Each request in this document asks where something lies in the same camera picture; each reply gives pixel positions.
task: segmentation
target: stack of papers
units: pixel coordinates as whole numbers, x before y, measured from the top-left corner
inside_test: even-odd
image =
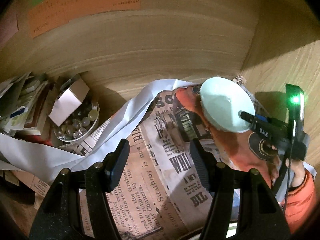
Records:
[[[36,102],[40,95],[44,102],[48,94],[48,85],[45,74],[34,76],[31,72],[10,78],[0,84],[0,128],[4,133],[13,136],[16,131],[25,128],[27,120],[33,121],[35,106],[39,105]],[[42,116],[42,123],[39,124],[41,128],[44,127],[45,121],[46,117]]]

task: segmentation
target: newspaper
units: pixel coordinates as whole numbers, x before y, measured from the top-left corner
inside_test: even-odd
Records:
[[[86,138],[75,151],[87,155],[110,119]],[[133,239],[177,239],[188,232],[171,203],[164,184],[143,140],[140,127],[127,138],[130,154],[119,186],[107,193],[107,200],[119,232]],[[84,232],[93,236],[85,190],[80,193]]]
[[[16,186],[19,186],[19,180],[17,179],[16,176],[14,176],[14,174],[12,173],[12,171],[2,171],[2,174],[0,174],[1,177],[4,176],[5,180],[7,182],[10,182]]]
[[[218,161],[234,169],[237,167],[227,154],[220,154],[204,124],[192,118],[193,113],[180,105],[175,91],[161,92],[149,114],[140,127],[157,174],[166,185],[167,195],[188,231],[201,228],[207,218],[212,197],[201,186],[189,152],[190,140],[201,135],[201,143]]]
[[[155,80],[147,84],[134,98],[126,102],[111,119],[88,156],[72,154],[50,146],[29,143],[0,133],[0,157],[10,164],[28,171],[46,183],[54,181],[62,168],[86,170],[103,160],[106,153],[116,149],[122,138],[127,138],[139,125],[153,99],[163,90],[174,90],[193,83],[177,79]]]
[[[26,186],[31,188],[34,192],[39,194],[42,197],[45,197],[50,186],[44,181],[40,180],[36,176],[32,175],[29,172],[25,171],[12,171],[12,173],[22,181]]]

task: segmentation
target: black cable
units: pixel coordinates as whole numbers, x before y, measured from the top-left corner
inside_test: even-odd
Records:
[[[287,190],[285,193],[285,198],[284,198],[284,205],[283,205],[283,213],[285,214],[285,209],[287,207],[287,201],[288,201],[288,193],[289,193],[289,186],[290,186],[290,171],[291,171],[291,154],[293,151],[293,144],[294,140],[291,140],[291,147],[290,147],[290,152],[289,152],[289,157],[288,157],[288,178],[287,178]]]

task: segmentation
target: person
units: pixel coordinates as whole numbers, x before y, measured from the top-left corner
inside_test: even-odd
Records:
[[[192,90],[192,87],[178,89],[176,91],[177,99],[183,107],[199,115],[206,128],[210,131],[218,149],[225,151],[233,164],[241,171],[249,171],[251,168],[259,170],[269,187],[279,176],[277,166],[279,157],[277,149],[272,147],[273,154],[268,158],[259,156],[257,151],[252,150],[249,145],[250,137],[254,134],[252,131],[244,133],[232,133],[217,130],[204,117],[200,96]],[[309,215],[316,206],[316,190],[312,175],[304,168],[300,160],[291,160],[291,169],[295,175],[291,187],[289,188],[285,217],[288,222],[291,233],[295,232],[308,219]]]

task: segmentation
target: small box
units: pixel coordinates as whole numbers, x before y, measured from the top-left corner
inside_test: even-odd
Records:
[[[60,126],[83,102],[89,91],[88,86],[79,78],[55,101],[50,119]]]

